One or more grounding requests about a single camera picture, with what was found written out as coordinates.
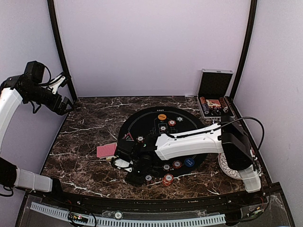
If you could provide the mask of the black poker chip stack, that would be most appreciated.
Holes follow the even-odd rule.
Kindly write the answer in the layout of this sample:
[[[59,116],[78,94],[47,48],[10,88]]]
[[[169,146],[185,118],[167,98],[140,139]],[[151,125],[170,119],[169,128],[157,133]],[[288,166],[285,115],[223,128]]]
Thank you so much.
[[[152,177],[151,175],[146,175],[146,176],[145,176],[145,181],[146,181],[146,182],[151,182],[152,179],[153,179],[153,177]]]

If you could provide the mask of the black chip seat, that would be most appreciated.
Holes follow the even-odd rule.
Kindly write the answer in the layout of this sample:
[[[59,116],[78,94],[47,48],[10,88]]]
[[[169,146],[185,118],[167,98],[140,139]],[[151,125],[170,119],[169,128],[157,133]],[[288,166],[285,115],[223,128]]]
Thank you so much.
[[[137,142],[143,143],[144,142],[144,137],[143,136],[138,136],[137,137]]]

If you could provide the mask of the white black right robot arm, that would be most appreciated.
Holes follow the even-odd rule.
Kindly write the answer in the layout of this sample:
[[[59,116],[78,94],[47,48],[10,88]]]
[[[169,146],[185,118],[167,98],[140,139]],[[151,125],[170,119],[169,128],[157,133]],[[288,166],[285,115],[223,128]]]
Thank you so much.
[[[242,202],[252,205],[260,197],[261,179],[256,170],[255,153],[244,129],[230,117],[211,126],[179,133],[139,136],[137,140],[122,139],[123,148],[119,156],[124,161],[123,168],[143,174],[156,167],[159,162],[179,162],[193,168],[198,163],[196,157],[203,154],[224,154],[230,169],[239,173],[245,186]]]

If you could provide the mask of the red poker chip stack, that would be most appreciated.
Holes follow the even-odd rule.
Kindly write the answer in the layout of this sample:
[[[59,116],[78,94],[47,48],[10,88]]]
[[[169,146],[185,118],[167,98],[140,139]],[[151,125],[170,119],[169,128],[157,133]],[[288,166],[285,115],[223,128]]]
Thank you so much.
[[[173,180],[174,180],[174,176],[172,174],[166,174],[162,178],[162,184],[164,186],[169,186],[172,184]]]

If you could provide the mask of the black 100 poker chip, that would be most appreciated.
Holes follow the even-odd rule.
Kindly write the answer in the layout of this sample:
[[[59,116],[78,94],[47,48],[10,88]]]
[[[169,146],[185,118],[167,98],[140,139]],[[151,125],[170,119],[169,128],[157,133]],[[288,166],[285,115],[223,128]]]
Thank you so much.
[[[170,170],[170,165],[169,165],[169,164],[164,164],[164,165],[162,166],[162,169],[163,169],[164,171],[169,171],[169,170]]]

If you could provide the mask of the red-backed playing card deck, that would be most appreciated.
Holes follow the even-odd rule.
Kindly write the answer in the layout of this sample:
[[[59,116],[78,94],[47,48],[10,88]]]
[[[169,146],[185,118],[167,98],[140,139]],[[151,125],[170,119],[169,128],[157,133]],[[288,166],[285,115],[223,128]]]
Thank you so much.
[[[97,147],[97,157],[98,158],[107,158],[115,154],[117,143],[110,143],[103,146]]]

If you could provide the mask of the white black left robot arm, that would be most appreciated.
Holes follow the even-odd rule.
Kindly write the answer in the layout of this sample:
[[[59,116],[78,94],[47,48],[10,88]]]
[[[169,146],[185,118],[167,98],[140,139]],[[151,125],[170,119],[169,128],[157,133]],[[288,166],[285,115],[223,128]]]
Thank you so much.
[[[65,115],[73,110],[69,98],[58,94],[59,87],[64,87],[70,80],[69,76],[61,73],[46,84],[38,84],[33,74],[26,73],[13,76],[3,82],[0,95],[0,141],[3,142],[9,123],[21,103],[37,103],[45,105],[58,115]],[[21,169],[13,163],[0,159],[0,184],[7,189],[14,187],[30,191],[48,192],[48,198],[56,206],[63,206],[67,196],[58,188],[54,179]]]

